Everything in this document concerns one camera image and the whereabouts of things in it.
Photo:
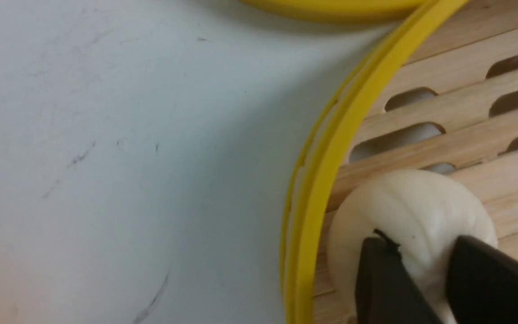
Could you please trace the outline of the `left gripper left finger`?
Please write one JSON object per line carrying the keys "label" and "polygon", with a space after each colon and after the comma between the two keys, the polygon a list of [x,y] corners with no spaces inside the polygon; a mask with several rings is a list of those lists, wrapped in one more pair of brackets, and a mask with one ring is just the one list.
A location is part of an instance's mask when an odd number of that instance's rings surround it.
{"label": "left gripper left finger", "polygon": [[402,262],[400,244],[383,231],[362,242],[354,300],[359,324],[440,324]]}

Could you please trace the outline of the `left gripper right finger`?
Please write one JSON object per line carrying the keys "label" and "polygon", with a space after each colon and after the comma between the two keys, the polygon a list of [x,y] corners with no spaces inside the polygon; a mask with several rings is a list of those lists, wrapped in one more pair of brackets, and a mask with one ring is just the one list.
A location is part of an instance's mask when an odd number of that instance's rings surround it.
{"label": "left gripper right finger", "polygon": [[518,324],[518,261],[478,238],[459,236],[446,296],[459,324]]}

